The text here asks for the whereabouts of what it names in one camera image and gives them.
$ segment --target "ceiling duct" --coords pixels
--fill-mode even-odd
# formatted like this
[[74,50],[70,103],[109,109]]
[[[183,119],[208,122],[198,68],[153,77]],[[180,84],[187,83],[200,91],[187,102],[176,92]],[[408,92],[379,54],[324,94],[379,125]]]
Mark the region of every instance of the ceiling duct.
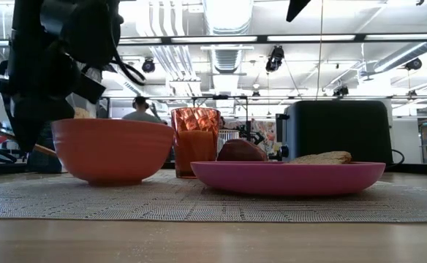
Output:
[[376,62],[374,65],[374,72],[369,72],[368,75],[383,73],[394,69],[397,66],[401,66],[416,59],[424,53],[427,53],[427,42],[408,44],[402,49]]
[[[253,0],[203,0],[205,26],[209,35],[245,35],[252,17]],[[219,73],[233,73],[243,58],[242,50],[211,51]]]

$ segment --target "plate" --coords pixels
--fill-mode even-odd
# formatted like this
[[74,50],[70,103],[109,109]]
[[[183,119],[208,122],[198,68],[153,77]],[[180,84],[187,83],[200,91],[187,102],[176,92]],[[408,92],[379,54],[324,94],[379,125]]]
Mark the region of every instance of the plate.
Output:
[[358,193],[376,183],[385,164],[285,164],[268,161],[191,163],[207,186],[244,194],[323,196]]

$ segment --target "toast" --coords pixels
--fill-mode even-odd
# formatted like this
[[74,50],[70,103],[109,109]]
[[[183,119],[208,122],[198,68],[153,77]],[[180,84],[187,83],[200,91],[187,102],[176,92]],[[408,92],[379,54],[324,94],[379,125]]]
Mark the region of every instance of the toast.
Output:
[[346,151],[333,151],[321,154],[311,154],[298,157],[289,164],[348,164],[352,161],[352,155]]

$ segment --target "placemat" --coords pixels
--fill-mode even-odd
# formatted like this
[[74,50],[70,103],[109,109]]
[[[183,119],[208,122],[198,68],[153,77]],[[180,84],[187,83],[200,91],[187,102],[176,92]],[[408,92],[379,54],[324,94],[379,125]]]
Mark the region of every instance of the placemat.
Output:
[[139,186],[95,188],[71,176],[0,184],[0,218],[202,222],[427,222],[427,189],[378,182],[359,194],[232,194],[162,170]]

